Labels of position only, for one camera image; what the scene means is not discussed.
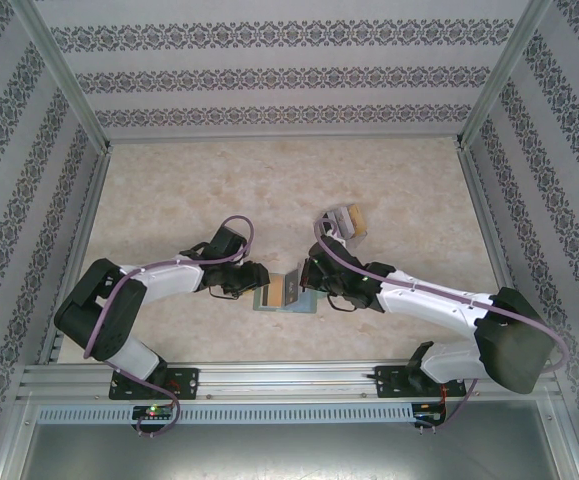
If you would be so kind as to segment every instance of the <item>patterned wallpaper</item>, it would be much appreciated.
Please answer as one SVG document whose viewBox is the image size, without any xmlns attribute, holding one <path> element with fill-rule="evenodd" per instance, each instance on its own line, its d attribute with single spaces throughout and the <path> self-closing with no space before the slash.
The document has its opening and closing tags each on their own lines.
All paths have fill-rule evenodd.
<svg viewBox="0 0 579 480">
<path fill-rule="evenodd" d="M 526 2 L 37 5 L 119 140 L 456 134 Z"/>
<path fill-rule="evenodd" d="M 17 367 L 35 363 L 97 155 L 0 0 L 0 426 Z"/>
<path fill-rule="evenodd" d="M 579 1 L 555 1 L 472 148 L 513 281 L 572 353 L 579 437 Z"/>
</svg>

